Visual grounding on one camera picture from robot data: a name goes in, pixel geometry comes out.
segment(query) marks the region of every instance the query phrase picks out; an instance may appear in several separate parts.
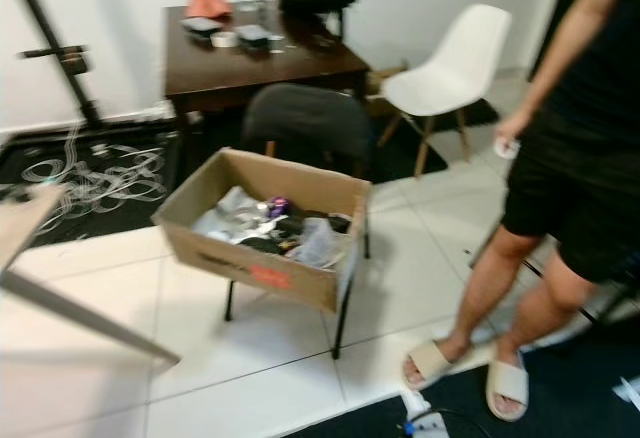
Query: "black t-shirt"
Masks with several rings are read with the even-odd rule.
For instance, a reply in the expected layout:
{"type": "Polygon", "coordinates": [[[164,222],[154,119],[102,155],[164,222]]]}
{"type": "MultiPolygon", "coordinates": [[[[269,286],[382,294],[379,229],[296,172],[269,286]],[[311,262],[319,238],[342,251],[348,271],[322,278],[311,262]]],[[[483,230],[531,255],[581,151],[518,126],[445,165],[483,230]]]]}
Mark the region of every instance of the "black t-shirt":
{"type": "Polygon", "coordinates": [[[620,0],[547,106],[602,134],[640,144],[640,0],[620,0]]]}

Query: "slide sandal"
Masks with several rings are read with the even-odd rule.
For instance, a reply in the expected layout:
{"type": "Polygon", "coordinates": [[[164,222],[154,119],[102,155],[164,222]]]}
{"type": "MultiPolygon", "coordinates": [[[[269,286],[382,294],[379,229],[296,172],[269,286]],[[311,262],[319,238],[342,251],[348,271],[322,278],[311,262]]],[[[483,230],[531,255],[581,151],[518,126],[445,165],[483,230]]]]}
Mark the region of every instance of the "slide sandal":
{"type": "Polygon", "coordinates": [[[413,360],[413,363],[416,365],[416,368],[423,377],[422,381],[418,383],[411,383],[408,380],[403,367],[402,379],[404,384],[407,388],[414,391],[420,391],[433,385],[453,366],[453,363],[449,363],[442,355],[442,352],[436,345],[435,341],[427,341],[426,343],[423,343],[417,348],[411,350],[407,356],[413,360]]]}
{"type": "Polygon", "coordinates": [[[522,354],[518,353],[520,366],[513,366],[498,360],[489,363],[486,397],[491,412],[503,421],[517,421],[527,411],[529,402],[529,374],[524,369],[522,354]],[[522,404],[521,409],[513,413],[502,413],[495,403],[495,395],[502,395],[522,404]]]}

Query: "open cardboard box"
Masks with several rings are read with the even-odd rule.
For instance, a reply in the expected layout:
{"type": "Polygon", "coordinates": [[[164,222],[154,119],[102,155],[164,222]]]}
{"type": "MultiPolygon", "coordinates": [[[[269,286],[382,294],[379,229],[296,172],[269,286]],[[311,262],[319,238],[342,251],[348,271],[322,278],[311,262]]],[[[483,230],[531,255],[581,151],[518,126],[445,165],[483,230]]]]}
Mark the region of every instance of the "open cardboard box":
{"type": "Polygon", "coordinates": [[[227,148],[191,175],[153,221],[186,265],[336,312],[357,263],[370,188],[369,182],[341,173],[227,148]],[[303,209],[351,216],[344,253],[334,269],[311,268],[193,232],[193,223],[235,185],[258,200],[284,196],[303,209]]]}

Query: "white tile floor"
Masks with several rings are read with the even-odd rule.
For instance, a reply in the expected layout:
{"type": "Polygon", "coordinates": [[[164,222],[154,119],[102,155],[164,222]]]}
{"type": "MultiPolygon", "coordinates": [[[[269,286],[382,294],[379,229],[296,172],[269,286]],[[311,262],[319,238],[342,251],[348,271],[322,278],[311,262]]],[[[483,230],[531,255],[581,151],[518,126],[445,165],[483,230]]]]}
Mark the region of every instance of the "white tile floor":
{"type": "MultiPolygon", "coordinates": [[[[521,83],[522,74],[503,74],[489,100],[511,111],[521,83]]],[[[508,165],[492,153],[491,127],[469,133],[470,164],[456,134],[439,133],[432,144],[447,171],[375,187],[373,258],[357,277],[337,362],[328,353],[334,317],[276,296],[239,286],[235,320],[225,323],[226,282],[177,264],[155,228],[28,251],[23,270],[153,337],[183,361],[167,368],[2,296],[0,437],[279,436],[397,394],[403,353],[452,326],[469,273],[467,252],[500,211],[508,165]]],[[[551,248],[535,259],[544,262],[551,248]]],[[[520,274],[458,370],[487,361],[486,342],[537,280],[520,274]]],[[[543,343],[585,324],[578,317],[543,343]]]]}

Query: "purple object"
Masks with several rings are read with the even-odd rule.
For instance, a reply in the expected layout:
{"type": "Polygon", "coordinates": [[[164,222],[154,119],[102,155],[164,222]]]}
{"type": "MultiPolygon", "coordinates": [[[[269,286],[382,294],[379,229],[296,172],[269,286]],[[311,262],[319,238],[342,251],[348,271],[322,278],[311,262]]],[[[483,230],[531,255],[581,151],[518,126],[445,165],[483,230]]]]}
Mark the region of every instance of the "purple object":
{"type": "Polygon", "coordinates": [[[289,209],[289,200],[282,196],[276,196],[269,200],[269,218],[272,220],[285,215],[289,209]]]}

